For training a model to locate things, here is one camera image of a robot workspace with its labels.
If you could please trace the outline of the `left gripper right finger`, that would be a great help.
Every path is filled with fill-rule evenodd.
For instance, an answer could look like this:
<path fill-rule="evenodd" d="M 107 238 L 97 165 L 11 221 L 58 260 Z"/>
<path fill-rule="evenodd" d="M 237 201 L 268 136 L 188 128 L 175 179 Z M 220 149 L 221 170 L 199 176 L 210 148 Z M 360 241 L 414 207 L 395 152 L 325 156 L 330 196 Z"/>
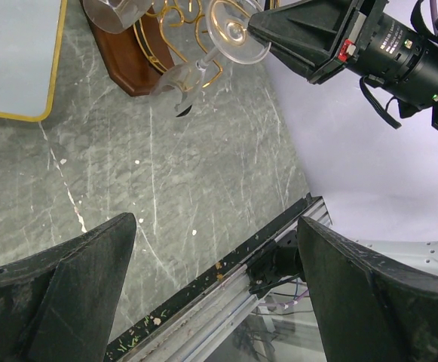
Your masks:
<path fill-rule="evenodd" d="M 438 276 L 306 216 L 298 240 L 328 361 L 438 361 Z"/>

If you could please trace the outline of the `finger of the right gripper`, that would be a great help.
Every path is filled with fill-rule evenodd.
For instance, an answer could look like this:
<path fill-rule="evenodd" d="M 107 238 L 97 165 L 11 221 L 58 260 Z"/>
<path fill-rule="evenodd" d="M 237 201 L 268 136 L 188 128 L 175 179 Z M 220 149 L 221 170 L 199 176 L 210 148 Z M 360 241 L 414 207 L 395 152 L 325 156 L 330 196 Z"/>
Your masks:
<path fill-rule="evenodd" d="M 335 36 L 297 38 L 273 36 L 271 52 L 295 74 L 307 81 L 327 81 L 335 75 Z"/>
<path fill-rule="evenodd" d="M 335 53 L 355 1 L 297 1 L 251 16 L 248 31 L 274 53 Z"/>

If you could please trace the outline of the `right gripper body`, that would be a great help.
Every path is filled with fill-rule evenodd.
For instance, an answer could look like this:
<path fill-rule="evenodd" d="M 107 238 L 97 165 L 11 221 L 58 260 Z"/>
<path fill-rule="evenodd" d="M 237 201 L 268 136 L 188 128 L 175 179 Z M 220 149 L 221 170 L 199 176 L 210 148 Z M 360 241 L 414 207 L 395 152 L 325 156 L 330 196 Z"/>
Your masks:
<path fill-rule="evenodd" d="M 316 59 L 314 71 L 308 76 L 312 84 L 322 84 L 345 68 L 351 57 L 347 47 L 356 54 L 371 35 L 386 1 L 312 1 L 312 49 Z"/>

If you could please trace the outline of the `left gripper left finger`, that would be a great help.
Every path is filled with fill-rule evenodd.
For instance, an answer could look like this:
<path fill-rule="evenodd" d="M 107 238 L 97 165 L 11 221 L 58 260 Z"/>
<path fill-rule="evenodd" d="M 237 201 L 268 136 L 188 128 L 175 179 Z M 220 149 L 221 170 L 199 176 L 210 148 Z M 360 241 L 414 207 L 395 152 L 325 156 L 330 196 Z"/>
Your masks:
<path fill-rule="evenodd" d="M 135 236 L 122 213 L 0 266 L 0 361 L 102 361 Z"/>

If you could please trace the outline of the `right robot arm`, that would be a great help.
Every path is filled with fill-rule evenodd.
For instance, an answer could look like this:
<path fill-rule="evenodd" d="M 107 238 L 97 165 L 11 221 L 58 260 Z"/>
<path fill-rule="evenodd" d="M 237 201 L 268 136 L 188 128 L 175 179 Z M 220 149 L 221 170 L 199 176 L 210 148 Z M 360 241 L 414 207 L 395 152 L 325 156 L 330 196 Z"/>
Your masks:
<path fill-rule="evenodd" d="M 248 32 L 295 74 L 322 84 L 342 70 L 356 73 L 363 96 L 391 127 L 400 119 L 373 96 L 398 103 L 400 118 L 430 109 L 438 130 L 438 19 L 425 25 L 416 3 L 409 25 L 387 15 L 383 1 L 299 1 L 251 16 Z"/>

